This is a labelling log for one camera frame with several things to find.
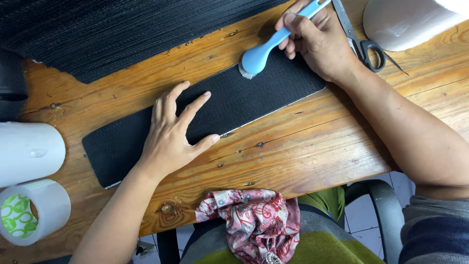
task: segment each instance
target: hand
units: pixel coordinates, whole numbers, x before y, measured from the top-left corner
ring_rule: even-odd
[[[348,72],[362,65],[348,44],[347,36],[335,11],[324,8],[309,20],[296,13],[311,0],[298,0],[276,23],[275,29],[286,26],[292,34],[279,44],[292,60],[300,52],[309,67],[328,82],[341,82]]]
[[[176,85],[170,92],[158,98],[153,106],[150,132],[142,156],[134,167],[152,179],[163,179],[220,140],[219,135],[213,134],[193,146],[188,143],[187,127],[211,95],[209,91],[205,92],[176,117],[176,98],[189,84],[189,81],[185,81]]]

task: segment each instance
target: forearm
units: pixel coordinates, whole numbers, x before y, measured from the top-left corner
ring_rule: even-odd
[[[159,183],[148,179],[135,169],[127,175],[86,232],[70,263],[129,262],[143,215]]]
[[[469,198],[469,144],[441,120],[396,92],[364,66],[339,81],[417,194]]]

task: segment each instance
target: wood grain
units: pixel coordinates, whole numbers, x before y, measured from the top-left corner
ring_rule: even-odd
[[[343,0],[357,35],[367,0]],[[175,47],[85,85],[32,61],[25,63],[30,98],[26,122],[45,122],[62,134],[67,155],[49,178],[67,190],[72,213],[59,231],[34,245],[0,238],[0,263],[33,263],[73,253],[115,191],[104,190],[81,144],[91,131],[150,106],[182,80],[196,83],[239,61],[268,38],[293,1]],[[404,52],[379,73],[399,93],[469,140],[469,22]],[[295,104],[222,138],[209,151],[166,177],[147,208],[140,235],[193,223],[193,209],[210,190],[268,188],[294,197],[396,168],[383,143],[338,87],[328,85]]]

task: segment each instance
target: white cylinder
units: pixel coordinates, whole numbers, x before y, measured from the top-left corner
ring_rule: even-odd
[[[37,210],[36,218],[31,202]],[[0,234],[18,246],[31,245],[63,227],[70,217],[67,191],[51,179],[19,184],[0,193]]]
[[[0,123],[0,187],[49,176],[65,159],[60,133],[43,123]]]
[[[363,14],[366,36],[383,49],[422,44],[469,19],[468,0],[370,0]]]

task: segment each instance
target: brush handle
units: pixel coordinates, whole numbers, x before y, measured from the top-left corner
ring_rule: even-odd
[[[320,0],[313,0],[313,2],[309,3],[305,6],[298,14],[300,16],[305,16],[307,18],[312,18],[315,14],[317,14],[321,9],[327,6],[331,0],[325,0],[322,4],[319,4]],[[266,42],[266,46],[269,47],[269,50],[273,49],[275,46],[280,44],[284,39],[288,38],[292,32],[288,30],[286,27],[281,28],[272,37],[269,41]]]

